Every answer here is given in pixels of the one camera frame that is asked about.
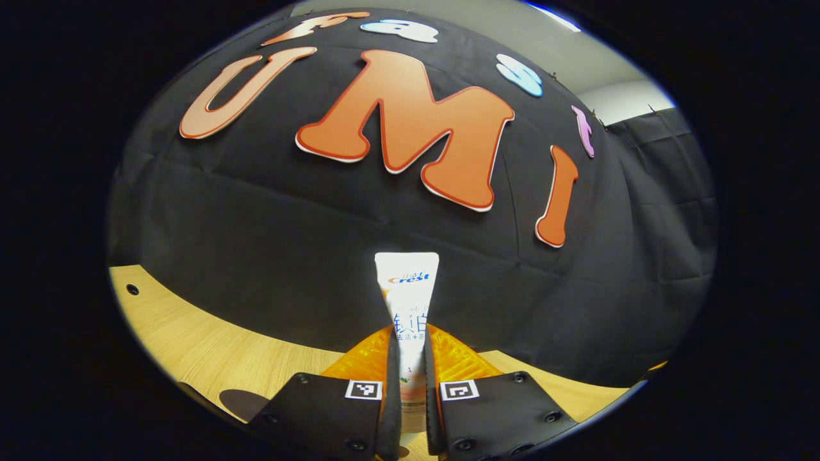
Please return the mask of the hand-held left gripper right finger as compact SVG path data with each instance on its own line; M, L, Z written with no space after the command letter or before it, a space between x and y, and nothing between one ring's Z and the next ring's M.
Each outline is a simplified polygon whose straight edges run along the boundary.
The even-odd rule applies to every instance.
M577 427L530 373L503 373L438 327L427 327L424 360L427 442L439 460L522 460Z

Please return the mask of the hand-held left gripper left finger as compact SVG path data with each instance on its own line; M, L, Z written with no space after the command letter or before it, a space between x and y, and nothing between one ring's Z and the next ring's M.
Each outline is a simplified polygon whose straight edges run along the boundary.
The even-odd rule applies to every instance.
M398 341L372 333L318 375L296 373L248 422L285 460L396 460Z

